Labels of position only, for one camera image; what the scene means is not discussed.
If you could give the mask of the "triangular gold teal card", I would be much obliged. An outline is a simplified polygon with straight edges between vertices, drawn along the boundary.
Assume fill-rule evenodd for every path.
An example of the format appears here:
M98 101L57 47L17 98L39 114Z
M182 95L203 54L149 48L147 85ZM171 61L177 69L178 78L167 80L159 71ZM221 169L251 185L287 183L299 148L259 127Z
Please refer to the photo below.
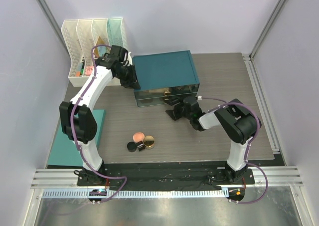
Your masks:
M93 54L96 58L104 56L106 53L109 53L110 48L105 46L106 43L100 36L97 38L96 45L98 46L93 51Z

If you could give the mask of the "teal drawer cabinet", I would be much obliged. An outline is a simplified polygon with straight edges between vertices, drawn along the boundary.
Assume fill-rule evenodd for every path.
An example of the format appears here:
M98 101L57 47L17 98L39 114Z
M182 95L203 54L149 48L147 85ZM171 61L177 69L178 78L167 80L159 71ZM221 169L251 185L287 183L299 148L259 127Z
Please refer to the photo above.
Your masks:
M189 50L133 57L140 91L199 83Z

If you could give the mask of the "white perforated file organizer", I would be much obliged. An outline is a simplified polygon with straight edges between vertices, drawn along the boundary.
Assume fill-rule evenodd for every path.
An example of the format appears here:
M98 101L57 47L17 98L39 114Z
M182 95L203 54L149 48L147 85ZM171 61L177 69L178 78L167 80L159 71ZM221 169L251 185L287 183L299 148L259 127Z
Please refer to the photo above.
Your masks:
M68 79L74 87L82 87L89 78L84 75L84 72L82 76L76 77L75 72L77 64L82 59L85 59L85 67L93 66L91 56L94 56L94 49L92 47L96 46L99 36L106 45L119 45L129 50L122 17L66 19L62 24L61 33L71 59Z

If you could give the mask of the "gold round compact jar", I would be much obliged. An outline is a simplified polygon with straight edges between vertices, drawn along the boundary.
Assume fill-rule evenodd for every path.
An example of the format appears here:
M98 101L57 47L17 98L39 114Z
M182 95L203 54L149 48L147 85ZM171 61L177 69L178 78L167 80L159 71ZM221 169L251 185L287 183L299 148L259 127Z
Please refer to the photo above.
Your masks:
M153 136L145 136L143 142L146 149L152 149L155 145L155 139Z

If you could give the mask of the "pink eraser block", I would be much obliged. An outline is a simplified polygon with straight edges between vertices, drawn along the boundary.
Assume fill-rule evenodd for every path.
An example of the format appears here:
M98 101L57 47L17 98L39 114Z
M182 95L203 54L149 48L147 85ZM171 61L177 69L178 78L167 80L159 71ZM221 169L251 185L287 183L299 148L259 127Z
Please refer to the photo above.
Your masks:
M90 76L94 72L94 67L93 66L86 66L84 69L84 75L85 76Z

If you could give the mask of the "small black jar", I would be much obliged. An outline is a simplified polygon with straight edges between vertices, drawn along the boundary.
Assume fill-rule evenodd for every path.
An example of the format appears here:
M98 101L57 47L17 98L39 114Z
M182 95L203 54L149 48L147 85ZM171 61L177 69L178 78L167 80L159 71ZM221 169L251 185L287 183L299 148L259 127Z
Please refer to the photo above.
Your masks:
M146 147L145 147L143 141L137 142L137 143L136 143L136 146L137 146L137 149L138 149L139 151L142 151L142 150L145 150L145 149L146 149Z

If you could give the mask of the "clear acrylic drawer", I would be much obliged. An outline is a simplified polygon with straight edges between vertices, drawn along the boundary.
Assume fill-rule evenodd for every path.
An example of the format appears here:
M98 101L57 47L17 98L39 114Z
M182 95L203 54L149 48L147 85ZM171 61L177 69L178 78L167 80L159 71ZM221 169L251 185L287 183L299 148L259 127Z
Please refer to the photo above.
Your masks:
M155 98L145 98L145 99L136 99L136 105L138 107L148 107L166 104L167 101L173 101L180 99L183 95L173 95L173 96L160 96Z
M161 96L173 96L188 93L197 93L199 90L199 84L191 84L185 86L176 86L152 90L135 90L134 96L136 99L149 99Z

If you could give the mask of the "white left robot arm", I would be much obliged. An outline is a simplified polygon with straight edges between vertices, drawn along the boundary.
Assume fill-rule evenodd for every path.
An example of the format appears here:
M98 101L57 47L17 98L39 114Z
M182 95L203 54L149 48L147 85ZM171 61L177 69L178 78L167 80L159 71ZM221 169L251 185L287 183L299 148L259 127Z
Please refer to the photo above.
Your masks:
M102 170L95 135L97 123L93 116L94 106L105 87L117 78L124 88L139 90L135 66L127 49L110 46L110 51L93 59L93 70L80 91L68 102L59 106L60 122L63 134L73 141L80 153L83 167L89 170L89 180L94 185L102 185L106 173Z

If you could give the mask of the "orange green markers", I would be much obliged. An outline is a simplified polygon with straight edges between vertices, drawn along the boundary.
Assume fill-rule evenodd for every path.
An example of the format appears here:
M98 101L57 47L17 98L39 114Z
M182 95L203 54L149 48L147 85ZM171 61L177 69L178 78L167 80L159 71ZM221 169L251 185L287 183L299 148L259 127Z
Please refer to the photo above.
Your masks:
M75 72L75 76L76 76L76 77L80 77L80 76L83 75L84 67L85 67L85 59L82 59L82 60L77 64L77 68L76 68L76 72Z

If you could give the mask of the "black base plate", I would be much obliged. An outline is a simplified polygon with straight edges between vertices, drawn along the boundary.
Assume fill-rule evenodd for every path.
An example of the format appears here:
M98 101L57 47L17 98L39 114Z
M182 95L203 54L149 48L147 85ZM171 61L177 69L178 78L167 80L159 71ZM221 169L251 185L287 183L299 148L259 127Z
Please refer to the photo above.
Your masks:
M120 177L126 176L128 183L137 184L147 182L168 182L178 180L183 183L202 181L210 185L247 184L255 183L251 169L246 166L234 173L225 162L173 162L173 163L131 163L131 164L102 164L97 174L91 170L82 169L74 174L79 179L79 185L90 185L94 177L101 175L113 177L113 185L120 184Z

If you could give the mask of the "black round lid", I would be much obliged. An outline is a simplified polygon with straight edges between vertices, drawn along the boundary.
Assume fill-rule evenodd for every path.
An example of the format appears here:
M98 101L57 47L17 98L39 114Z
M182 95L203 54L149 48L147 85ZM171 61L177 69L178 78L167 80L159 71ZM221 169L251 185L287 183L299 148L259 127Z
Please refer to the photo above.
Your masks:
M131 141L127 144L127 149L129 152L135 152L137 150L137 145L135 142Z

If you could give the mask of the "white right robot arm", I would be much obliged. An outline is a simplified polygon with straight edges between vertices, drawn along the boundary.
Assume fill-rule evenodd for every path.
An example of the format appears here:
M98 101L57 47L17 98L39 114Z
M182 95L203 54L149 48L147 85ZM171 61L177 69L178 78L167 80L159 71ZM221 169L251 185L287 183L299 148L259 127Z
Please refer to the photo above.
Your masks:
M200 132L222 126L231 140L230 153L225 164L225 178L235 184L246 173L251 143L259 133L261 121L238 99L230 102L223 100L222 105L208 112L203 112L199 106L202 99L202 96L166 98L164 102L173 106L173 109L166 110L166 113L174 121L186 118L193 129Z

